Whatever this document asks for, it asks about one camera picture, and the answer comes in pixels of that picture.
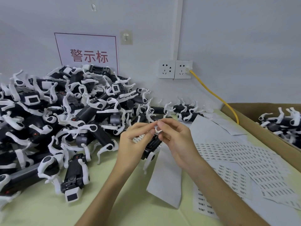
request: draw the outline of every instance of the finger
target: finger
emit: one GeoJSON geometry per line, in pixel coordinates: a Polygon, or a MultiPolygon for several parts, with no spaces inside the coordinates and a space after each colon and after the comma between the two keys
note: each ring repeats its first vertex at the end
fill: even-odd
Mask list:
{"type": "Polygon", "coordinates": [[[168,124],[169,126],[171,126],[173,129],[175,129],[178,132],[181,132],[187,128],[185,125],[181,124],[179,121],[177,121],[173,118],[163,118],[160,121],[168,124]]]}
{"type": "Polygon", "coordinates": [[[167,133],[165,133],[165,132],[160,132],[160,134],[163,136],[163,137],[166,137],[166,138],[168,138],[168,139],[171,139],[171,136],[170,135],[168,135],[167,133]]]}
{"type": "Polygon", "coordinates": [[[174,137],[175,135],[178,134],[178,132],[174,129],[172,129],[168,124],[162,122],[162,121],[158,121],[158,127],[164,131],[165,133],[167,133],[168,135],[170,135],[171,137],[174,137]]]}
{"type": "MultiPolygon", "coordinates": [[[[153,124],[154,126],[157,125],[157,122],[158,121],[155,121],[155,122],[152,122],[151,124],[153,124]]],[[[132,125],[130,128],[128,128],[128,130],[132,130],[132,129],[137,129],[137,128],[141,128],[141,127],[144,127],[146,125],[149,125],[148,123],[143,123],[143,122],[137,122],[135,123],[134,125],[132,125]]]]}
{"type": "Polygon", "coordinates": [[[154,129],[155,126],[156,126],[156,123],[153,122],[153,123],[147,124],[145,126],[137,128],[137,129],[131,129],[130,131],[126,131],[127,137],[132,140],[134,137],[140,136],[144,133],[147,133],[151,129],[154,129]]]}
{"type": "Polygon", "coordinates": [[[142,138],[142,140],[140,140],[137,144],[140,145],[141,147],[143,147],[143,150],[145,149],[146,145],[151,141],[152,137],[154,136],[154,134],[156,133],[155,129],[151,129],[150,131],[148,131],[144,137],[142,138]]]}
{"type": "Polygon", "coordinates": [[[168,144],[170,142],[169,139],[167,139],[166,137],[164,137],[161,133],[159,134],[158,137],[159,137],[159,140],[161,140],[162,142],[164,142],[168,146],[168,144]]]}

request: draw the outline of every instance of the table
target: table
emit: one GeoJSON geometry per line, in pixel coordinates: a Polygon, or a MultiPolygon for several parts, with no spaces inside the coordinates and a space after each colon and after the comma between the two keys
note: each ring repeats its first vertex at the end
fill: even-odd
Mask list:
{"type": "MultiPolygon", "coordinates": [[[[215,112],[232,121],[221,111],[215,110],[215,112]]],[[[248,134],[248,140],[255,145],[264,146],[251,134],[248,134]]],[[[52,184],[44,184],[44,181],[40,181],[5,206],[6,217],[2,225],[74,225],[109,176],[115,164],[117,152],[104,152],[100,156],[100,165],[97,165],[96,152],[92,155],[92,161],[88,163],[91,181],[85,186],[80,200],[67,204],[63,194],[61,196],[55,194],[52,184]]],[[[108,225],[222,225],[219,220],[193,211],[193,182],[184,171],[182,172],[182,200],[179,209],[173,208],[148,193],[146,187],[151,178],[155,160],[156,158],[150,164],[147,175],[144,175],[142,169],[144,161],[140,162],[122,188],[112,209],[108,225]]],[[[292,171],[289,182],[301,196],[301,173],[290,165],[289,168],[292,171]]],[[[61,178],[64,178],[65,173],[66,169],[62,172],[61,178]]]]}

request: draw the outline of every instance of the yellow power cord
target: yellow power cord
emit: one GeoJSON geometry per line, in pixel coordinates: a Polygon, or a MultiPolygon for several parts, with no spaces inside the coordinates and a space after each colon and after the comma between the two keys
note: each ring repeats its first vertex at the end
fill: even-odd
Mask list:
{"type": "Polygon", "coordinates": [[[199,77],[192,71],[189,71],[190,73],[192,73],[193,76],[195,76],[195,78],[199,81],[199,83],[201,83],[201,85],[209,92],[211,93],[213,96],[215,96],[216,98],[218,98],[221,102],[223,102],[230,110],[231,112],[234,114],[235,119],[236,119],[236,123],[239,124],[239,120],[238,120],[238,116],[236,114],[236,112],[232,109],[231,106],[228,105],[227,102],[225,102],[223,99],[221,99],[218,95],[216,95],[215,93],[213,93],[210,89],[208,89],[208,87],[201,81],[201,79],[199,79],[199,77]]]}

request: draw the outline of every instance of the electrical outlet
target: electrical outlet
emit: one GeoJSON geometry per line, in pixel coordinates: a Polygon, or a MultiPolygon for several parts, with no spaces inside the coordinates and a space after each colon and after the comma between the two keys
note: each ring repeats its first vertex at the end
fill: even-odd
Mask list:
{"type": "Polygon", "coordinates": [[[159,60],[158,78],[175,78],[175,60],[159,60]]]}
{"type": "Polygon", "coordinates": [[[186,68],[192,69],[192,61],[177,60],[175,62],[175,79],[191,78],[191,74],[187,73],[186,68]]]}

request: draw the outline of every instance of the white wall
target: white wall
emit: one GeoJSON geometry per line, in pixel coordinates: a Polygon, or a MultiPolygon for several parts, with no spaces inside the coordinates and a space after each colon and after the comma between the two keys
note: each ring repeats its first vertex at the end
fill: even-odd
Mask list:
{"type": "Polygon", "coordinates": [[[20,69],[44,76],[60,66],[54,32],[116,35],[133,31],[133,45],[120,45],[121,76],[152,90],[158,102],[176,95],[210,104],[190,80],[158,79],[157,60],[173,54],[175,0],[1,0],[0,72],[7,81],[20,69]],[[97,12],[91,11],[91,3],[97,12]]]}
{"type": "Polygon", "coordinates": [[[301,0],[184,0],[178,60],[227,102],[301,103],[301,0]]]}

